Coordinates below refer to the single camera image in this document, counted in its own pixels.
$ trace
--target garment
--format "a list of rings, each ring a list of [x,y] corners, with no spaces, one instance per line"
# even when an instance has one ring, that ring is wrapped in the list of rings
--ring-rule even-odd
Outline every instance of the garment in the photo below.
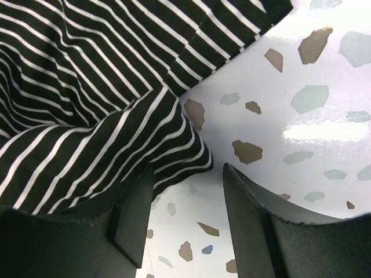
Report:
[[[0,204],[58,213],[151,163],[212,168],[179,99],[289,0],[0,0]]]

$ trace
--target terrazzo surface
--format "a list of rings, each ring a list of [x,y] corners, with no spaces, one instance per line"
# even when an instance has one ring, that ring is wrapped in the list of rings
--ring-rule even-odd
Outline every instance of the terrazzo surface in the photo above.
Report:
[[[152,204],[137,278],[237,278],[225,162],[307,209],[371,211],[371,2],[292,2],[288,17],[182,97],[216,165]]]

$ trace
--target striped shirt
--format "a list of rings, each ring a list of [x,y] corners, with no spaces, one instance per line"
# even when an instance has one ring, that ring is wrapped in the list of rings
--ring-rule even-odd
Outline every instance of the striped shirt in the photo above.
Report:
[[[289,0],[0,0],[0,204],[59,213],[151,163],[212,168],[179,99]]]

